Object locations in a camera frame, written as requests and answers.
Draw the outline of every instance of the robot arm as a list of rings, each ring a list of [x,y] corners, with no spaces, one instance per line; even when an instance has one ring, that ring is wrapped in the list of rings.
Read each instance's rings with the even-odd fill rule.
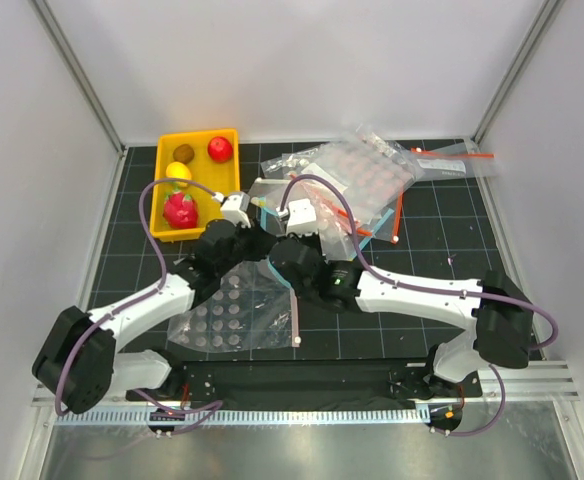
[[[117,353],[131,340],[166,318],[187,312],[214,294],[220,280],[244,260],[257,261],[269,254],[273,267],[292,286],[297,297],[332,311],[397,312],[432,318],[464,330],[447,344],[433,347],[426,366],[399,399],[455,396],[457,386],[471,372],[488,363],[527,366],[532,314],[478,298],[435,295],[397,288],[380,282],[356,261],[326,262],[308,218],[303,200],[290,202],[291,218],[282,239],[261,230],[245,215],[245,194],[234,194],[221,211],[225,220],[210,222],[193,252],[176,264],[164,287],[138,301],[101,325],[85,343],[70,369],[63,402],[74,413],[83,413],[106,394],[146,388],[172,397],[185,383],[183,368],[167,352]],[[449,281],[400,275],[377,269],[393,280],[412,285],[489,291],[524,299],[507,277],[489,272],[482,280]],[[121,302],[88,313],[71,307],[61,313],[36,362],[33,374],[55,391],[69,350],[92,323],[131,300],[156,290],[152,285]],[[393,379],[397,385],[407,384]]]

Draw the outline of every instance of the white label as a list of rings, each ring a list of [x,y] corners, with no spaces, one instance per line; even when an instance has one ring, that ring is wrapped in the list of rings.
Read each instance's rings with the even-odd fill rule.
[[[326,172],[321,167],[319,167],[316,163],[311,163],[310,165],[305,167],[303,170],[301,170],[301,173],[312,173],[312,174],[316,175],[317,177],[321,177],[322,179],[327,180],[332,185],[334,185],[334,187],[340,193],[343,193],[345,191],[345,189],[347,188],[345,185],[343,185],[341,182],[339,182],[336,178],[334,178],[328,172]]]
[[[434,160],[424,160],[421,158],[416,159],[421,165],[421,168],[426,170],[449,170],[453,172],[461,172],[465,175],[465,163],[463,160],[443,160],[442,158],[437,158]]]

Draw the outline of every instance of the yellow fruit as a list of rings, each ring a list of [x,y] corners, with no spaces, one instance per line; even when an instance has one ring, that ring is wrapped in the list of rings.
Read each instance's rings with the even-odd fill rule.
[[[185,180],[192,180],[192,172],[184,164],[180,162],[172,162],[165,169],[165,176],[168,178],[183,178]],[[185,188],[188,186],[184,182],[175,182],[180,188]]]

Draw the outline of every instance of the black cutting mat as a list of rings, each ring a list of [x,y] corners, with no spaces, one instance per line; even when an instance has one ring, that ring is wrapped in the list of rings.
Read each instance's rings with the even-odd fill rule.
[[[435,150],[459,142],[417,140],[401,144],[406,148]],[[315,145],[241,145],[241,185],[246,190],[250,187],[258,176],[260,161]],[[91,308],[120,300],[160,275],[137,211],[139,193],[153,180],[155,157],[154,147],[130,149],[93,286]],[[149,199],[146,209],[149,211]],[[373,265],[398,273],[444,279],[480,278],[488,269],[503,271],[474,179],[417,183],[405,194],[403,209],[398,244],[373,240],[366,247],[365,255]],[[166,261],[179,258],[187,251],[187,243],[160,243]],[[183,360],[425,357],[432,345],[448,341],[460,332],[440,322],[407,315],[337,315],[301,303],[299,326],[302,338],[299,348],[205,354],[169,342],[165,321],[139,336],[124,351],[167,347]]]

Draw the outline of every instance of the plastic tray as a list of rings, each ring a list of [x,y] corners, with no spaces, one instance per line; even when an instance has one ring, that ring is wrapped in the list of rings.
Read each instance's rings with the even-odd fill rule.
[[[234,148],[232,160],[216,163],[208,156],[208,143],[214,137],[225,137]],[[184,143],[194,149],[194,159],[188,163],[192,172],[192,180],[210,187],[215,192],[224,195],[241,190],[239,178],[239,134],[234,129],[208,130],[204,132],[174,133],[159,138],[156,152],[156,169],[154,179],[165,178],[165,169],[174,161],[174,149]],[[185,193],[194,198],[199,213],[197,228],[176,230],[163,218],[163,204],[168,193],[174,190],[171,183],[163,183],[154,187],[152,192],[152,213],[150,215],[150,233],[163,242],[179,242],[194,240],[201,236],[205,225],[214,219],[221,218],[221,206],[210,195],[196,187],[188,187]]]

